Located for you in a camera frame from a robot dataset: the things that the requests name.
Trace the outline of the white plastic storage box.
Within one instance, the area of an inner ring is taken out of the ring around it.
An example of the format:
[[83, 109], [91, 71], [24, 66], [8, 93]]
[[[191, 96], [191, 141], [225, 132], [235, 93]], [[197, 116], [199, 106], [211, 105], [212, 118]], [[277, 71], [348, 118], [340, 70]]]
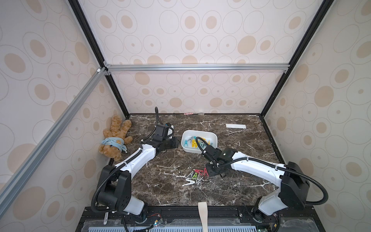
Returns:
[[218, 138], [213, 132], [186, 130], [181, 139], [181, 145], [185, 152], [201, 154], [202, 151], [196, 143], [196, 138], [200, 137], [207, 142], [208, 145], [217, 148]]

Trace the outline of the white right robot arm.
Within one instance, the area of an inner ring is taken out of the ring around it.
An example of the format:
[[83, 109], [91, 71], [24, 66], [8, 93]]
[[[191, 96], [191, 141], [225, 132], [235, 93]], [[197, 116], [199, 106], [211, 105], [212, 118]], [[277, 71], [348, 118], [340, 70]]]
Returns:
[[[220, 150], [211, 145], [201, 151], [202, 156], [208, 160], [206, 170], [209, 176], [217, 176], [228, 170], [235, 170], [262, 178], [277, 187], [269, 195], [257, 199], [251, 210], [251, 214], [256, 220], [263, 220], [266, 216], [271, 216], [282, 209], [303, 210], [305, 206], [323, 205], [328, 201], [328, 192], [324, 186], [305, 175], [294, 162], [288, 164], [267, 162], [235, 149]], [[307, 200], [311, 184], [322, 191], [321, 200]]]

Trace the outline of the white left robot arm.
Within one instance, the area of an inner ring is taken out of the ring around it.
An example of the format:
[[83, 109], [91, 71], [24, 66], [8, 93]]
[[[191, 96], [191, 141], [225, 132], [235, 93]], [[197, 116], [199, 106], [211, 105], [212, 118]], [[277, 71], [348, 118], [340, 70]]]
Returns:
[[116, 166], [107, 165], [103, 168], [92, 197], [92, 211], [95, 213], [116, 211], [145, 218], [147, 203], [132, 196], [131, 181], [156, 155], [177, 147], [174, 126], [157, 125], [152, 135], [141, 142], [138, 150], [126, 160]]

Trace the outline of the white clothespin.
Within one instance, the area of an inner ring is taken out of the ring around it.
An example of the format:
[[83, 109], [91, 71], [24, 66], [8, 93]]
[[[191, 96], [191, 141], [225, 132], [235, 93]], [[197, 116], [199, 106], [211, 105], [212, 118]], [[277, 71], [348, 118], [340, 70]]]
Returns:
[[191, 180], [191, 179], [186, 179], [187, 183], [186, 184], [183, 184], [183, 186], [188, 186], [188, 185], [193, 185], [195, 184], [195, 181], [194, 180]]

